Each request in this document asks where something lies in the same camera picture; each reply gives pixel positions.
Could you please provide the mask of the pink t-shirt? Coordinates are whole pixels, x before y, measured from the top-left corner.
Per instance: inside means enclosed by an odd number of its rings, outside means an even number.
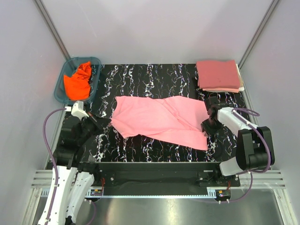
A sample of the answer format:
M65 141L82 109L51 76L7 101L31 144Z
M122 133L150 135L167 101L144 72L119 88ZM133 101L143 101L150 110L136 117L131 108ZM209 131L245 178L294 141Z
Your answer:
M183 96L152 99L116 97L111 125L129 138L143 135L159 141L207 151L201 123L208 119L205 103Z

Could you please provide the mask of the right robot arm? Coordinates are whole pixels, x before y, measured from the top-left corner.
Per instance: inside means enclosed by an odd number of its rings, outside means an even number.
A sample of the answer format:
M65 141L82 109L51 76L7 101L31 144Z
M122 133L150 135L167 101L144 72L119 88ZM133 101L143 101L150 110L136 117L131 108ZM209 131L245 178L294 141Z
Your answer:
M260 127L239 114L245 112L259 116L259 113L220 103L217 97L210 97L204 103L209 118L201 123L202 131L212 136L227 127L237 137L235 157L219 163L213 171L211 178L215 184L223 186L247 172L264 173L274 165L271 130L267 126Z

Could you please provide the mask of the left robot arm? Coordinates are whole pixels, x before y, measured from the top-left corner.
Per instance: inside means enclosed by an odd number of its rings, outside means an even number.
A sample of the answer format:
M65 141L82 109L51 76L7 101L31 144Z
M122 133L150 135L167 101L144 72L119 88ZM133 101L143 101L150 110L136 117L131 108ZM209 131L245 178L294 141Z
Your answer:
M102 132L110 121L91 113L85 119L75 116L66 119L52 155L52 182L38 224L76 224L89 188L105 181L96 163L81 161L83 146L92 136Z

